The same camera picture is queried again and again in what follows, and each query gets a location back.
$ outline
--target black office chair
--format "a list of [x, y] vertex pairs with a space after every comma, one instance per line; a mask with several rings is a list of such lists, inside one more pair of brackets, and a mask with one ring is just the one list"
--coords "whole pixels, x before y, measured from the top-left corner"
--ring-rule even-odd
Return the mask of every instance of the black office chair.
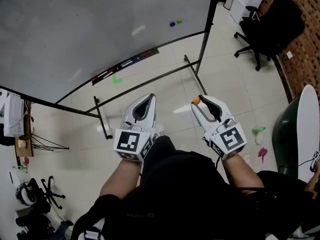
[[259, 53], [266, 55], [268, 61], [276, 59], [276, 55], [304, 31], [305, 24], [301, 19], [301, 9], [292, 0], [273, 0], [269, 10], [259, 20], [253, 19], [259, 9], [253, 6], [245, 8], [250, 11], [249, 17], [242, 17], [240, 22], [245, 36], [236, 32], [234, 37], [241, 37], [249, 46], [237, 50], [234, 56], [238, 58], [240, 52], [253, 50], [257, 63], [255, 70], [259, 71]]

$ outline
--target tiled floor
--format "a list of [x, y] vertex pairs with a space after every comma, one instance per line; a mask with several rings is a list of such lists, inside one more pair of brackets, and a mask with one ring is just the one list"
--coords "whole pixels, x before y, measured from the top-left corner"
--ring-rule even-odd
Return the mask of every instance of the tiled floor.
[[[262, 68], [255, 71], [251, 52], [234, 57], [234, 52], [246, 44], [234, 33], [241, 32], [221, 4], [216, 8], [214, 25], [202, 61], [199, 77], [211, 96], [224, 101], [237, 122], [241, 123], [248, 144], [241, 152], [256, 171], [275, 170], [272, 147], [273, 124], [288, 105], [277, 69], [272, 61], [261, 55]], [[90, 84], [64, 100], [72, 108], [87, 110], [94, 106], [93, 96], [105, 101], [137, 84], [161, 75], [184, 64], [184, 54], [191, 61], [198, 58], [203, 35], [194, 36], [164, 46], [160, 54], [124, 69], [116, 74], [123, 82], [113, 84], [109, 77], [92, 87]], [[203, 130], [195, 120], [190, 102], [201, 89], [190, 69], [162, 78], [105, 105], [102, 109], [105, 126], [113, 133], [120, 126], [126, 107], [138, 97], [154, 93], [157, 98], [156, 123], [162, 123], [177, 149], [200, 152], [215, 162], [217, 154], [202, 140]], [[35, 151], [29, 171], [40, 180], [52, 175], [59, 192], [66, 196], [59, 211], [61, 216], [75, 222], [99, 195], [103, 183], [120, 162], [113, 152], [113, 140], [105, 140], [100, 121], [96, 118], [32, 105], [35, 133], [70, 147], [60, 152]], [[261, 146], [255, 144], [251, 129], [266, 126]], [[258, 157], [264, 147], [268, 154], [264, 163]], [[219, 172], [226, 179], [219, 163]]]

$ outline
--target red stain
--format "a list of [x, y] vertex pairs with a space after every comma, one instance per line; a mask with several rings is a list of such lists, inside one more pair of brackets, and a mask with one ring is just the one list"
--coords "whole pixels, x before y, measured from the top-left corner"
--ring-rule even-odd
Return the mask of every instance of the red stain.
[[263, 147], [263, 148], [260, 149], [258, 157], [261, 157], [262, 163], [264, 163], [265, 155], [267, 153], [268, 153], [268, 150], [266, 148]]

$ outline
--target whiteboard frame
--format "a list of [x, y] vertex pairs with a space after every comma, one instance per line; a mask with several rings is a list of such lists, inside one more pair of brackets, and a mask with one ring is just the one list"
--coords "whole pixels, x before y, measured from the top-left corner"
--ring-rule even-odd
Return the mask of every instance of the whiteboard frame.
[[104, 126], [104, 123], [103, 123], [103, 119], [102, 119], [102, 116], [101, 116], [101, 113], [100, 113], [100, 107], [102, 107], [103, 105], [123, 96], [123, 95], [126, 95], [140, 87], [143, 87], [147, 84], [150, 84], [156, 80], [159, 80], [161, 78], [164, 78], [166, 76], [169, 76], [173, 73], [176, 73], [180, 70], [183, 70], [183, 69], [187, 69], [187, 68], [191, 68], [197, 82], [199, 83], [202, 91], [203, 91], [203, 94], [207, 95], [207, 92], [202, 84], [202, 82], [200, 81], [199, 77], [198, 77], [198, 72], [199, 72], [199, 68], [200, 68], [200, 65], [201, 65], [201, 62], [202, 62], [202, 59], [204, 57], [204, 53], [205, 53], [205, 50], [206, 50], [206, 46], [207, 46], [207, 42], [208, 42], [208, 38], [209, 38], [209, 34], [210, 34], [210, 30], [211, 30], [211, 26], [213, 25], [213, 20], [214, 20], [214, 16], [215, 16], [215, 11], [216, 11], [216, 7], [217, 7], [217, 3], [218, 3], [219, 0], [210, 0], [210, 5], [209, 5], [209, 10], [208, 10], [208, 15], [207, 15], [207, 19], [206, 19], [206, 23], [205, 23], [205, 28], [204, 28], [204, 31], [200, 31], [200, 32], [197, 32], [197, 33], [194, 33], [194, 34], [190, 34], [190, 35], [187, 35], [187, 36], [183, 36], [181, 38], [178, 38], [178, 39], [175, 39], [175, 40], [172, 40], [172, 41], [169, 41], [169, 42], [166, 42], [166, 43], [163, 43], [161, 45], [158, 45], [156, 47], [153, 47], [152, 49], [158, 49], [160, 47], [163, 47], [163, 46], [166, 46], [166, 45], [169, 45], [169, 44], [172, 44], [174, 42], [177, 42], [177, 41], [180, 41], [180, 40], [183, 40], [183, 39], [186, 39], [186, 38], [190, 38], [190, 37], [193, 37], [193, 36], [197, 36], [197, 35], [200, 35], [200, 34], [204, 34], [203, 36], [203, 40], [202, 40], [202, 45], [201, 45], [201, 49], [200, 49], [200, 54], [199, 54], [199, 57], [198, 57], [198, 60], [194, 61], [194, 62], [190, 62], [189, 59], [188, 59], [188, 56], [187, 55], [184, 55], [184, 61], [187, 62], [186, 65], [184, 66], [181, 66], [181, 67], [178, 67], [176, 69], [173, 69], [167, 73], [164, 73], [162, 75], [159, 75], [153, 79], [150, 79], [146, 82], [143, 82], [141, 84], [138, 84], [137, 86], [133, 87], [133, 88], [130, 88], [102, 103], [99, 104], [99, 99], [97, 99], [95, 96], [94, 96], [94, 102], [95, 102], [95, 106], [90, 108], [89, 110], [87, 111], [83, 111], [83, 110], [79, 110], [79, 109], [75, 109], [75, 108], [72, 108], [72, 107], [68, 107], [68, 106], [64, 106], [64, 105], [60, 105], [59, 103], [64, 100], [66, 97], [68, 97], [69, 95], [71, 95], [73, 92], [75, 92], [76, 90], [80, 89], [81, 87], [83, 87], [84, 85], [88, 84], [89, 82], [91, 82], [95, 77], [98, 77], [99, 75], [107, 72], [108, 70], [112, 69], [112, 68], [115, 68], [116, 66], [118, 65], [121, 65], [123, 64], [124, 62], [126, 62], [128, 59], [125, 59], [124, 61], [121, 61], [120, 63], [106, 69], [105, 71], [99, 73], [98, 75], [96, 75], [95, 77], [89, 79], [88, 81], [86, 81], [85, 83], [81, 84], [79, 87], [75, 88], [73, 91], [69, 92], [68, 94], [66, 94], [64, 97], [62, 97], [60, 100], [58, 100], [56, 103], [52, 103], [52, 102], [49, 102], [49, 101], [45, 101], [43, 99], [39, 99], [39, 98], [36, 98], [36, 97], [32, 97], [32, 96], [29, 96], [29, 95], [26, 95], [26, 94], [23, 94], [23, 93], [20, 93], [20, 92], [17, 92], [15, 90], [12, 90], [12, 89], [9, 89], [9, 88], [6, 88], [4, 86], [1, 86], [0, 85], [0, 89], [4, 89], [4, 90], [7, 90], [8, 92], [11, 92], [11, 93], [14, 93], [14, 94], [17, 94], [17, 95], [20, 95], [20, 98], [23, 99], [23, 100], [26, 100], [26, 101], [29, 101], [29, 102], [33, 102], [33, 103], [37, 103], [37, 104], [40, 104], [40, 105], [43, 105], [43, 106], [47, 106], [47, 107], [51, 107], [51, 108], [54, 108], [54, 109], [58, 109], [58, 110], [63, 110], [63, 111], [67, 111], [67, 112], [72, 112], [72, 113], [76, 113], [76, 114], [80, 114], [80, 115], [84, 115], [84, 116], [88, 116], [88, 117], [93, 117], [93, 118], [99, 118], [100, 122], [101, 122], [101, 126], [102, 126], [102, 130], [103, 130], [103, 133], [104, 133], [104, 136], [105, 138], [108, 140], [108, 139], [112, 139], [113, 136], [112, 135], [108, 135], [107, 134], [107, 131], [105, 129], [105, 126]]

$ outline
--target whiteboard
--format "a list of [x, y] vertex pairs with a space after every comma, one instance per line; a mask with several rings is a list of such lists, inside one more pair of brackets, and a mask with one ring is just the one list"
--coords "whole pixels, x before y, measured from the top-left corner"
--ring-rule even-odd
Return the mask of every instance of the whiteboard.
[[[57, 102], [106, 69], [205, 30], [210, 0], [0, 0], [0, 86]], [[170, 27], [170, 22], [182, 24]]]

